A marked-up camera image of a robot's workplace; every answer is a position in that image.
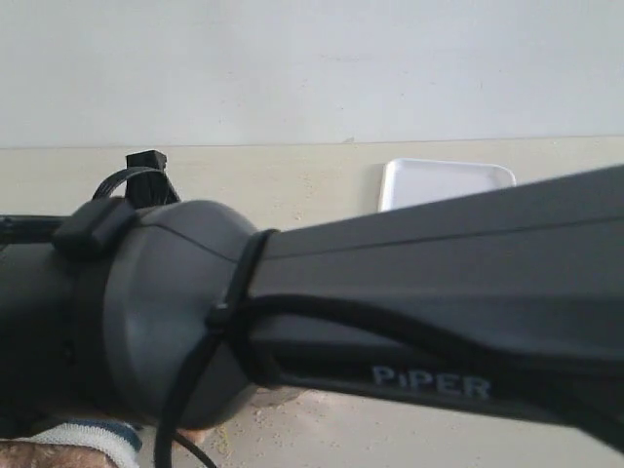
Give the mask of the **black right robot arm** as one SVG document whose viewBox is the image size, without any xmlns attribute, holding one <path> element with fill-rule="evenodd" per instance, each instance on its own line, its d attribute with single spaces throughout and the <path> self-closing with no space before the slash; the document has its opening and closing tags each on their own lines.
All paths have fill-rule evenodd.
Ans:
<svg viewBox="0 0 624 468">
<path fill-rule="evenodd" d="M 623 170 L 293 231 L 160 167 L 1 220 L 1 435 L 215 426 L 298 387 L 577 428 L 623 448 Z"/>
</svg>

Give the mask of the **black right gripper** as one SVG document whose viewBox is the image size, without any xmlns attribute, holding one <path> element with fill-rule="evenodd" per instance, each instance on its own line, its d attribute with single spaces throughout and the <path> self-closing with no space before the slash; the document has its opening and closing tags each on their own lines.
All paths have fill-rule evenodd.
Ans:
<svg viewBox="0 0 624 468">
<path fill-rule="evenodd" d="M 167 156 L 158 150 L 146 150 L 126 156 L 127 168 L 155 169 L 156 173 L 134 175 L 126 182 L 125 197 L 135 209 L 178 203 L 180 198 L 165 174 Z"/>
</svg>

